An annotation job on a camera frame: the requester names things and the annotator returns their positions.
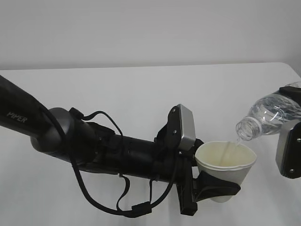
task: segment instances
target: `black bracket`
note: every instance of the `black bracket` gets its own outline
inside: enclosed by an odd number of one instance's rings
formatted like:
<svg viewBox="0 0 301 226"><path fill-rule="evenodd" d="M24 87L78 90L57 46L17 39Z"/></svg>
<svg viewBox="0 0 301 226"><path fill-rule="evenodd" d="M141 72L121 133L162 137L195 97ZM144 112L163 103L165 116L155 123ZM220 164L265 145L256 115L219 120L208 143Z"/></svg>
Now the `black bracket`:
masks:
<svg viewBox="0 0 301 226"><path fill-rule="evenodd" d="M185 175L182 182L177 184L180 212L183 215L193 216L198 210L198 201L217 196L236 195L240 191L238 184L218 179L204 171L198 178L193 178L192 166L196 166L196 163L195 160L191 160L191 156L202 144L203 142L197 139L189 151L190 156L183 156Z"/></svg>

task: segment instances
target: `cup rim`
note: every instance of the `cup rim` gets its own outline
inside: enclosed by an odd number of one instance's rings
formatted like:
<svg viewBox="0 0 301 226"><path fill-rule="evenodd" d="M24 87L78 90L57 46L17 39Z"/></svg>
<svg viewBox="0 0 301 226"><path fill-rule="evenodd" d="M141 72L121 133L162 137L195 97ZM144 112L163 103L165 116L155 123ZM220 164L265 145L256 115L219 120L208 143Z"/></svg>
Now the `cup rim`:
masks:
<svg viewBox="0 0 301 226"><path fill-rule="evenodd" d="M207 144L210 144L210 143L227 143L227 142L231 142L231 141L209 141L209 142L206 142L204 143L203 145L201 145L197 151L195 152L195 160L198 164L200 164L201 166L207 168L207 169L210 169L210 170L219 170L219 171L235 171L235 170L242 170L242 169L245 169L245 168L249 168L251 166L253 166L257 160L257 155L256 153L251 149L249 148L248 146L244 145L244 144L239 144L243 147L246 147L249 151L251 151L251 153L254 155L255 159L249 163L249 164L244 164L244 165L237 165L237 166L214 166L212 164L209 164L209 163L205 163L205 162L202 162L201 160L197 159L196 156L197 156L197 153L198 151L200 150L201 147L204 147L204 145L207 145Z"/></svg>

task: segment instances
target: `cable connector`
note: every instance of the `cable connector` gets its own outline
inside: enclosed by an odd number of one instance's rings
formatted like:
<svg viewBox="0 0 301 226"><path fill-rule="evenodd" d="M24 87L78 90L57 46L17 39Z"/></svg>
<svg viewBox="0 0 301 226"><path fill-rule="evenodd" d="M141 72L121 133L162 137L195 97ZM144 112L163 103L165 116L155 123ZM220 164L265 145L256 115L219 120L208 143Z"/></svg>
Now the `cable connector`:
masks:
<svg viewBox="0 0 301 226"><path fill-rule="evenodd" d="M150 202L143 202L132 206L132 210L136 212L130 218L137 218L143 216L145 214L151 213L151 203Z"/></svg>

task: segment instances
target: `white wall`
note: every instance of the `white wall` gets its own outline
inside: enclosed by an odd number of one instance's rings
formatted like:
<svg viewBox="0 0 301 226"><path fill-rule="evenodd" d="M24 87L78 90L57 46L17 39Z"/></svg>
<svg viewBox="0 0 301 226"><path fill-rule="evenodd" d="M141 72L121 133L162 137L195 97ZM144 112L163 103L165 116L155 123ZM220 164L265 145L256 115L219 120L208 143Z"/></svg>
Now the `white wall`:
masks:
<svg viewBox="0 0 301 226"><path fill-rule="evenodd" d="M2 0L0 69L281 61L300 0Z"/></svg>

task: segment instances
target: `water bottle neck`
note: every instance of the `water bottle neck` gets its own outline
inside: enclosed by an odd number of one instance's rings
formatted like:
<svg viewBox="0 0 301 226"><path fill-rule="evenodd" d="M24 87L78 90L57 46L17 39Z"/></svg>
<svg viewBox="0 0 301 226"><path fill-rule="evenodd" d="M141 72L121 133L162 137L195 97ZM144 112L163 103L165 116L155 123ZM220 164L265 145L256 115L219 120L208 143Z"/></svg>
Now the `water bottle neck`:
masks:
<svg viewBox="0 0 301 226"><path fill-rule="evenodd" d="M253 117L245 117L236 125L236 133L242 140L252 140L262 135L261 123Z"/></svg>

